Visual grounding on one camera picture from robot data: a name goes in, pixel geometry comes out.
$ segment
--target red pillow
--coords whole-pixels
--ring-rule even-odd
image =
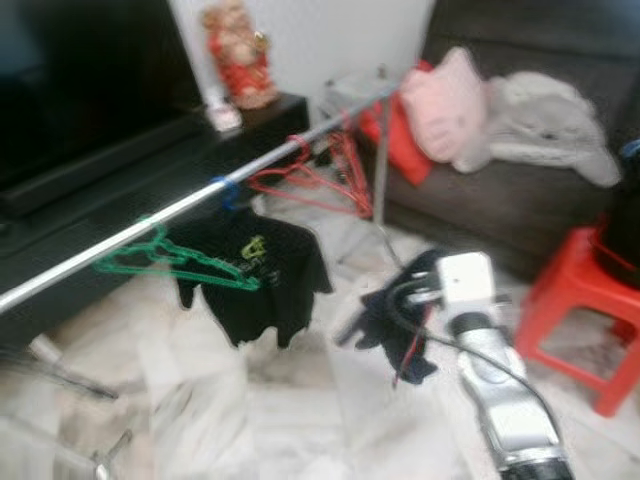
[[[431,71],[433,67],[420,61],[418,70]],[[360,129],[373,142],[378,144],[380,127],[376,121],[380,105],[365,111],[360,117]],[[432,161],[415,144],[409,121],[398,93],[391,97],[391,124],[389,128],[389,162],[414,186],[420,185],[431,171]]]

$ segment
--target clothes drying rack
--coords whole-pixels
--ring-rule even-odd
[[[396,91],[397,85],[388,87],[378,94],[372,96],[367,101],[351,108],[344,112],[343,115],[338,115],[325,122],[321,123],[317,127],[308,130],[305,133],[298,135],[298,139],[302,142],[310,144],[316,138],[325,135],[331,130],[340,128],[344,125],[345,117],[354,118],[364,110],[370,108],[375,103],[380,102],[382,104],[382,111],[379,117],[380,122],[380,140],[378,143],[378,150],[376,152],[376,168],[375,178],[373,184],[373,223],[377,229],[380,230],[385,246],[389,251],[389,254],[393,258],[397,265],[400,265],[400,261],[393,251],[389,238],[384,229],[384,196],[386,189],[387,170],[388,170],[388,149],[389,149],[389,122],[391,119],[391,95]],[[214,195],[224,191],[228,185],[239,184],[240,182],[248,179],[253,174],[260,170],[272,165],[273,163],[281,160],[282,158],[294,153],[300,148],[300,141],[291,140],[281,146],[271,150],[270,152],[254,159],[246,165],[238,168],[232,173],[206,187],[197,190],[190,195],[174,202],[162,210],[145,217],[143,220],[134,223],[133,225],[121,230],[120,232],[102,240],[101,242],[93,245],[92,247],[83,250],[82,252],[70,257],[69,259],[59,263],[58,265],[45,270],[44,272],[34,276],[30,280],[6,291],[0,295],[0,314],[12,309],[13,307],[25,302],[29,298],[37,295],[46,288],[55,285],[57,282],[69,277],[75,272],[91,265],[94,261],[102,258],[108,253],[124,246],[125,244],[141,237],[145,233],[151,231],[155,225],[164,223],[173,217],[186,212],[204,200],[213,197]],[[48,344],[48,339],[44,337],[40,342],[41,350],[52,350],[52,344]],[[95,390],[104,390],[102,394],[105,398],[112,400],[118,398],[117,393],[109,391],[107,388],[95,387]],[[111,478],[111,461],[114,456],[120,451],[126,444],[132,439],[132,432],[127,430],[124,432],[120,440],[116,445],[105,455],[94,456],[91,459],[85,459],[72,448],[57,443],[56,439],[52,438],[49,434],[41,431],[30,425],[24,424],[24,422],[17,419],[1,416],[0,420],[9,421],[17,431],[29,434],[30,437],[36,439],[39,443],[55,445],[55,449],[61,458],[66,459],[69,463],[78,465],[86,464],[92,466],[94,471],[94,478],[96,479],[108,479]]]

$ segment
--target red statue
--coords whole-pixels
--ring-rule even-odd
[[[268,71],[266,37],[255,32],[242,0],[222,0],[205,10],[209,51],[231,99],[239,108],[262,108],[278,98]]]

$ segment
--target white wall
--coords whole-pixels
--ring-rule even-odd
[[[219,83],[200,12],[215,0],[170,0],[201,91]],[[245,0],[272,40],[271,71],[282,91],[317,98],[324,83],[384,63],[411,67],[433,0]]]

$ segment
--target green hanger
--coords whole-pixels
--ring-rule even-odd
[[[241,290],[255,291],[260,288],[260,280],[255,277],[246,277],[244,272],[235,265],[231,265],[219,258],[211,258],[204,253],[186,247],[179,247],[166,238],[167,229],[162,225],[156,225],[156,235],[149,243],[137,243],[130,247],[122,247],[114,250],[110,254],[94,262],[93,267],[98,272],[103,273],[123,273],[123,274],[150,274],[150,275],[171,275],[176,278],[193,280],[196,282],[221,285],[223,287],[237,288]],[[164,263],[171,266],[185,265],[189,260],[195,260],[201,265],[222,270],[232,278],[221,278],[213,275],[193,273],[172,269],[133,267],[119,264],[116,257],[128,256],[144,253],[149,260],[154,263]]]

